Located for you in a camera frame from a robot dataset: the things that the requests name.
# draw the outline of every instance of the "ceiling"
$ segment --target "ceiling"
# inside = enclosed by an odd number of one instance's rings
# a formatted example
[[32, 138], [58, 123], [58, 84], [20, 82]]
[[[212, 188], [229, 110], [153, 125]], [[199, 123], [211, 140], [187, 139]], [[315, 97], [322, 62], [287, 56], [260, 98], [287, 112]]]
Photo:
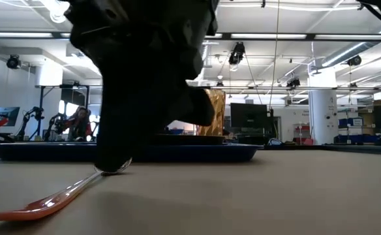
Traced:
[[[37, 0], [6, 0], [7, 3], [22, 6], [41, 7]], [[310, 11], [316, 8], [357, 8], [354, 0], [282, 0], [279, 10], [277, 1], [266, 1], [266, 8], [259, 7], [261, 1], [221, 0], [217, 11], [219, 33], [378, 33], [381, 21], [368, 10]], [[288, 7], [302, 10], [287, 10]], [[50, 20], [50, 11], [46, 8], [20, 8], [0, 2], [0, 31], [70, 31], [71, 24], [54, 23]], [[240, 63], [237, 71], [228, 67], [228, 53], [235, 41], [215, 41], [209, 45], [207, 65], [200, 85], [215, 85], [223, 76], [225, 86], [285, 86], [285, 77], [299, 63], [312, 57], [327, 57], [348, 46], [349, 42], [314, 42], [312, 54], [311, 42], [274, 42], [243, 41], [247, 57]], [[73, 56], [76, 50], [67, 40], [12, 40], [0, 39], [0, 48], [38, 48], [42, 52], [34, 55], [21, 55], [21, 59], [32, 65], [40, 65], [48, 55], [58, 58], [64, 65], [65, 80], [80, 80], [84, 84], [101, 85], [100, 74], [87, 58]], [[362, 54], [362, 65], [381, 57], [381, 44]], [[347, 65], [337, 65], [337, 84], [347, 85], [350, 81], [365, 78], [381, 72], [381, 60], [369, 63], [350, 74]], [[297, 70], [301, 85], [307, 85], [307, 66]], [[365, 81], [360, 86], [380, 86], [381, 76]], [[255, 90], [233, 90], [233, 93], [255, 93]]]

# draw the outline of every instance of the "navy tray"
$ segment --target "navy tray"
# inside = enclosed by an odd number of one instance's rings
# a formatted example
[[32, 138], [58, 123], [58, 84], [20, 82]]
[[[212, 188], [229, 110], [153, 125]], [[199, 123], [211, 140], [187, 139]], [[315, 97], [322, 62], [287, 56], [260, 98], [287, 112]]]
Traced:
[[[148, 146], [133, 156], [134, 162], [245, 162], [259, 146], [223, 144], [215, 146]], [[115, 149], [114, 154], [123, 154]], [[6, 161], [94, 162], [95, 143], [12, 143], [0, 144], [0, 159]]]

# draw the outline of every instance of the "table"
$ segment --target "table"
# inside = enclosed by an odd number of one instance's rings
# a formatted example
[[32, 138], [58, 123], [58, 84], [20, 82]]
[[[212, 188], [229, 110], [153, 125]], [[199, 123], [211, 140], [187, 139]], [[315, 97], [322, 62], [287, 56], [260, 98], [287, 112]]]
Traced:
[[[90, 164], [0, 161], [0, 210], [94, 173]], [[132, 164], [59, 213], [0, 234], [381, 234], [381, 155], [258, 151], [250, 163]]]

